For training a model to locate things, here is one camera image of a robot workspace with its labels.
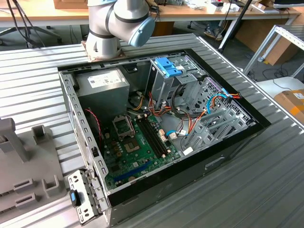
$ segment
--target green motherboard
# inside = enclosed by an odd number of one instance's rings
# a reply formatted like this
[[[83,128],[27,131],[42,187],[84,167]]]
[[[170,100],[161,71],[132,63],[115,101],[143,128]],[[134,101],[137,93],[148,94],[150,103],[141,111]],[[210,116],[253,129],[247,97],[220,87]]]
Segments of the green motherboard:
[[[159,153],[154,152],[149,145],[145,134],[148,137],[150,135],[147,135],[147,131],[145,133],[142,132],[142,128],[138,125],[138,120],[129,119],[129,121],[132,123],[135,132],[131,137],[128,136],[119,140],[113,124],[105,130],[104,160],[109,169],[105,181],[109,190],[180,158],[179,153],[169,141],[162,142],[160,140],[159,142],[162,143],[162,146],[164,146],[168,153],[165,156],[159,156]],[[148,121],[147,123],[151,125],[154,136],[157,134],[157,137],[160,138],[160,135],[157,133],[160,130],[160,125],[156,118],[149,116],[145,121]],[[125,128],[125,125],[119,123],[119,126],[116,126],[119,133],[121,133],[120,126]]]

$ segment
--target white paper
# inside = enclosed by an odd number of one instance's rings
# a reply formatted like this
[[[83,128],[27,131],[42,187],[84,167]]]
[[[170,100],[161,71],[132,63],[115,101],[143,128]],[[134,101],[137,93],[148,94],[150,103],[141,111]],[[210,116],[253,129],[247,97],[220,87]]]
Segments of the white paper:
[[[301,93],[294,93],[294,95],[298,98],[298,99],[304,99],[303,94]]]
[[[89,81],[92,88],[112,85],[121,82],[119,76],[113,73],[91,76],[87,80]]]

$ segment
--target desk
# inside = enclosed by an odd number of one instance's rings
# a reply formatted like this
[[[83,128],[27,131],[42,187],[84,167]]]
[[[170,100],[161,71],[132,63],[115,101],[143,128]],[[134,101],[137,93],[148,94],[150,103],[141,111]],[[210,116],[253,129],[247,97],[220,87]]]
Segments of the desk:
[[[272,126],[231,162],[115,228],[303,227],[303,126],[200,37],[155,37],[142,48],[125,42],[121,46],[128,57],[192,48]],[[17,133],[37,124],[51,128],[68,188],[67,176],[83,168],[84,162],[56,67],[87,62],[84,48],[77,44],[4,51],[0,60],[0,117],[14,118]],[[10,115],[1,115],[4,111]],[[68,195],[0,226],[47,228],[50,224],[80,227]],[[100,217],[85,228],[104,228],[103,224]]]
[[[20,5],[24,9],[28,18],[34,26],[55,26],[55,25],[85,25],[89,23],[87,9],[55,9],[53,0],[19,0]],[[0,0],[0,8],[6,8],[6,2]],[[199,20],[224,20],[226,13],[216,12],[214,14],[207,13],[206,9],[191,9],[188,6],[160,6],[160,22],[168,21],[199,21]],[[231,30],[236,22],[240,12],[231,12],[227,19],[232,20],[223,42],[228,38]],[[282,19],[289,18],[286,22],[290,25],[300,13],[294,9],[281,14],[264,14],[258,10],[247,11],[243,17],[244,20],[249,19]],[[21,21],[20,16],[16,13],[17,20]],[[13,27],[11,15],[0,12],[0,27]]]

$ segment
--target red cable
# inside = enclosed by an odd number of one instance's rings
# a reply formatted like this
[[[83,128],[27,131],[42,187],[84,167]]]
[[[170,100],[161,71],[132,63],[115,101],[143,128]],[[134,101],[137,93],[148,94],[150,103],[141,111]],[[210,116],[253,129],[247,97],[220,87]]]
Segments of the red cable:
[[[85,111],[92,114],[94,116],[96,122],[97,122],[98,130],[99,130],[99,148],[101,149],[101,128],[100,128],[99,120],[98,120],[97,116],[92,111],[90,111],[89,109],[85,109]]]

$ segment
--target blue cable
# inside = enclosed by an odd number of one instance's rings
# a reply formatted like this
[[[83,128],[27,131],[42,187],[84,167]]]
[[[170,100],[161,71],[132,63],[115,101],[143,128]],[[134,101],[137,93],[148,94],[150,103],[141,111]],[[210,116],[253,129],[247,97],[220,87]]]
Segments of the blue cable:
[[[176,132],[176,131],[174,131],[174,130],[168,131],[168,132],[166,133],[166,136],[169,136],[169,134],[171,134],[171,133],[173,133],[173,132]]]
[[[222,96],[223,98],[227,98],[227,96],[223,95],[223,94],[215,94],[213,95],[211,98],[209,98],[209,100],[207,101],[207,111],[208,114],[210,114],[210,101],[212,100],[212,98],[214,98],[215,96]]]

